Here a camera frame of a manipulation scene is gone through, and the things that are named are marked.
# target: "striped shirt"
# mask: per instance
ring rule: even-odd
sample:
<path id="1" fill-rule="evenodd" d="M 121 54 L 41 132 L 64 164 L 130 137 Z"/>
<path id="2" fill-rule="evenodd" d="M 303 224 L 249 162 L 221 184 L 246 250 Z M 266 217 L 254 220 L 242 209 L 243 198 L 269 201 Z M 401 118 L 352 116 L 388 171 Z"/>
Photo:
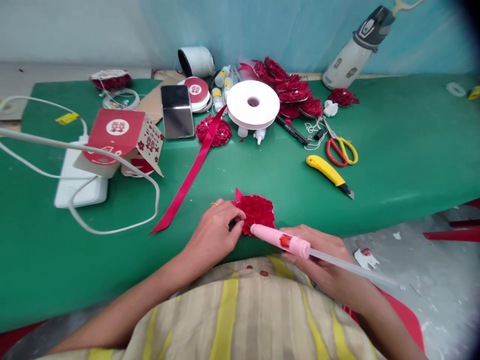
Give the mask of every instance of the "striped shirt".
<path id="1" fill-rule="evenodd" d="M 75 360 L 252 360 L 384 357 L 343 309 L 281 256 L 211 269 L 150 310 L 126 349 L 43 357 Z"/>

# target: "small glue bottle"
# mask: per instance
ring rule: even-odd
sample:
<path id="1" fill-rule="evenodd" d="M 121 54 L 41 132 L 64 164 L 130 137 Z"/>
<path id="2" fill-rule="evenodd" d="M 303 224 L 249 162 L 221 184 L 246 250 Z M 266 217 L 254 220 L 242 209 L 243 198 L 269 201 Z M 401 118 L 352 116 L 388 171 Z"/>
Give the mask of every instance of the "small glue bottle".
<path id="1" fill-rule="evenodd" d="M 224 107 L 224 101 L 222 100 L 222 92 L 218 87 L 214 87 L 211 91 L 211 97 L 213 98 L 213 107 L 218 113 Z"/>
<path id="2" fill-rule="evenodd" d="M 215 77 L 215 85 L 217 85 L 219 88 L 223 88 L 225 83 L 225 78 L 228 75 L 230 75 L 230 66 L 222 67 L 221 71 Z"/>
<path id="3" fill-rule="evenodd" d="M 232 88 L 232 78 L 227 77 L 225 79 L 225 85 L 223 87 L 223 102 L 225 104 L 227 103 L 227 96 L 228 96 L 231 88 Z"/>

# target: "yellow scissors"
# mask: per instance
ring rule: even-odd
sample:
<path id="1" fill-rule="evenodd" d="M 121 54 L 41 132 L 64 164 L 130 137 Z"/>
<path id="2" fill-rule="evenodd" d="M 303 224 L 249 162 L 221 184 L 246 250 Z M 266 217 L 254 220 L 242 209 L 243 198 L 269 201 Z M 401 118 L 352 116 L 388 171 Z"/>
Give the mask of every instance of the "yellow scissors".
<path id="1" fill-rule="evenodd" d="M 356 164 L 359 161 L 359 154 L 357 153 L 357 150 L 354 148 L 354 146 L 349 141 L 345 140 L 343 137 L 337 136 L 337 134 L 335 134 L 335 131 L 333 131 L 330 127 L 325 117 L 323 118 L 323 123 L 325 124 L 328 135 L 330 135 L 330 139 L 328 139 L 328 141 L 326 142 L 326 155 L 328 156 L 330 161 L 339 167 Z M 340 144 L 340 148 L 337 146 L 337 144 L 335 144 L 335 139 Z M 347 154 L 347 150 L 345 149 L 345 145 L 350 149 L 351 153 L 353 154 L 353 160 L 350 160 L 349 155 Z M 331 147 L 333 147 L 338 156 L 340 156 L 342 162 L 338 162 L 334 159 L 330 150 Z"/>

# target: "yellow utility knife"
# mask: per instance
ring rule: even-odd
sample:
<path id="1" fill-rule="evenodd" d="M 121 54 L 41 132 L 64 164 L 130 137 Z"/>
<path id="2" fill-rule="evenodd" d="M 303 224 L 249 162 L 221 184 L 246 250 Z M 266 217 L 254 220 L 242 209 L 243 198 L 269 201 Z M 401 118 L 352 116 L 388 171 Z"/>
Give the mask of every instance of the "yellow utility knife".
<path id="1" fill-rule="evenodd" d="M 345 180 L 332 167 L 332 165 L 330 165 L 320 156 L 310 155 L 309 157 L 306 158 L 306 163 L 312 168 L 317 169 L 323 175 L 325 175 L 337 188 L 342 190 L 351 199 L 355 199 L 354 192 L 350 190 L 350 188 L 345 183 Z"/>

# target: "pink glue gun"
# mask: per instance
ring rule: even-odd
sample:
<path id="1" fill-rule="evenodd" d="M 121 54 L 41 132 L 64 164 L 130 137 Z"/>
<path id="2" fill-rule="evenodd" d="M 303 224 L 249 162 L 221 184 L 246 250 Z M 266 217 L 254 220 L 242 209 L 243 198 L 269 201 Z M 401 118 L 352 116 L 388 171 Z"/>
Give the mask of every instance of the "pink glue gun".
<path id="1" fill-rule="evenodd" d="M 273 229 L 271 227 L 260 224 L 253 224 L 250 227 L 250 232 L 257 238 L 269 244 L 272 244 L 277 248 L 297 255 L 301 258 L 308 259 L 310 256 L 313 256 L 317 259 L 324 260 L 342 269 L 363 276 L 376 283 L 390 287 L 400 287 L 400 284 L 398 282 L 385 275 L 375 273 L 369 269 L 364 269 L 363 267 L 360 267 L 338 257 L 331 256 L 324 252 L 312 249 L 310 243 L 307 240 L 299 238 L 298 236 L 293 236 L 277 229 Z"/>
<path id="2" fill-rule="evenodd" d="M 299 257 L 308 259 L 310 256 L 310 243 L 298 236 L 260 224 L 253 224 L 250 232 L 257 238 Z"/>

